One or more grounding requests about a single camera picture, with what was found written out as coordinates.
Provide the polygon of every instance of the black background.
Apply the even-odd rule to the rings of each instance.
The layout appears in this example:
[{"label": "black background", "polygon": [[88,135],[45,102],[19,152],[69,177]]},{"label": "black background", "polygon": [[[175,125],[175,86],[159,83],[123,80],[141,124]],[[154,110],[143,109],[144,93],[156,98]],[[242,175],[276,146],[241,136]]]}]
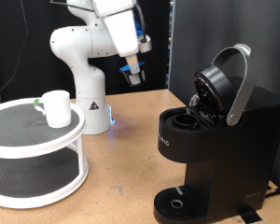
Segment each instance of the black background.
[{"label": "black background", "polygon": [[[55,6],[49,0],[22,0],[29,34],[13,81],[2,91],[3,101],[38,97],[46,91],[66,90],[76,97],[71,70],[51,51],[49,38],[61,27],[85,25],[67,7]],[[168,29],[170,0],[139,0],[152,39],[152,50],[138,54],[146,62],[147,81],[131,88],[119,69],[126,61],[115,55],[89,59],[89,63],[105,73],[106,94],[151,91],[165,88],[168,57]],[[25,38],[25,23],[20,0],[0,0],[0,88],[12,77]]]}]

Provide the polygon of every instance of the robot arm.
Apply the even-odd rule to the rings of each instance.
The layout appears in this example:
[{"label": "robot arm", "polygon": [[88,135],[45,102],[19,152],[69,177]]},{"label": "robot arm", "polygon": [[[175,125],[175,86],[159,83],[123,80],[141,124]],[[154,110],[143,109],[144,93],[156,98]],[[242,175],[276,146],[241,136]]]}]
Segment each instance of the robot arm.
[{"label": "robot arm", "polygon": [[150,42],[143,43],[146,37],[138,40],[132,11],[134,0],[66,0],[66,3],[58,5],[68,6],[86,25],[55,30],[50,46],[73,72],[76,104],[82,108],[87,121],[84,133],[103,133],[114,123],[110,118],[110,105],[105,101],[105,74],[90,65],[88,59],[115,54],[125,57],[129,66],[126,66],[127,73],[126,70],[122,73],[134,86],[145,79],[144,72],[140,73],[136,53],[139,49],[150,49],[141,47],[147,47]]},{"label": "robot arm", "polygon": [[133,21],[133,7],[137,4],[136,0],[92,0],[92,4],[96,16],[103,19],[119,56],[126,58],[132,74],[139,73],[140,68],[136,56],[139,51],[138,38]]}]

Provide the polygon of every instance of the coffee machine lid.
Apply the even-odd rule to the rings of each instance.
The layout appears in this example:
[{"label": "coffee machine lid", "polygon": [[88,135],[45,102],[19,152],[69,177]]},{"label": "coffee machine lid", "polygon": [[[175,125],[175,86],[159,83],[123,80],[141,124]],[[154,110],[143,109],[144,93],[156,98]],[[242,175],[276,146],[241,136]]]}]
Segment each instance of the coffee machine lid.
[{"label": "coffee machine lid", "polygon": [[[241,54],[245,62],[245,73],[242,85],[235,94],[234,89],[221,69],[234,54]],[[240,120],[246,103],[257,81],[258,68],[251,55],[251,48],[244,44],[236,44],[222,50],[212,64],[197,72],[194,85],[200,97],[198,103],[201,115],[211,121],[220,123],[223,119],[229,126]]]}]

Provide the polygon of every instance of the coffee machine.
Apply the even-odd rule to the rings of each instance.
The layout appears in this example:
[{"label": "coffee machine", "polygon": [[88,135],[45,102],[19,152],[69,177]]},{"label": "coffee machine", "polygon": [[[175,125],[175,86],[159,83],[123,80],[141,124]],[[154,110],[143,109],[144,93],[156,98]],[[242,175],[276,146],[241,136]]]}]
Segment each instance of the coffee machine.
[{"label": "coffee machine", "polygon": [[[222,73],[235,54],[244,59],[244,78]],[[195,74],[195,105],[161,113],[159,152],[187,169],[184,186],[155,197],[159,223],[211,223],[262,207],[280,138],[280,97],[255,87],[257,76],[251,49],[236,44]]]}]

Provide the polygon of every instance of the wooden table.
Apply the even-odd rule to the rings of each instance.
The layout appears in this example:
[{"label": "wooden table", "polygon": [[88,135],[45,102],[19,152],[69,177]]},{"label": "wooden table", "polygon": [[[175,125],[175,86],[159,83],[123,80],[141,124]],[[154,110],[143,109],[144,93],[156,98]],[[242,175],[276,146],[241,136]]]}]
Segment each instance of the wooden table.
[{"label": "wooden table", "polygon": [[[183,185],[186,171],[186,164],[169,161],[158,151],[159,115],[184,104],[168,90],[110,95],[106,100],[116,124],[106,133],[85,136],[90,172],[80,189],[40,208],[0,207],[0,224],[157,224],[155,196]],[[260,223],[280,223],[280,195],[268,198],[258,214]],[[244,224],[240,217],[220,223]]]}]

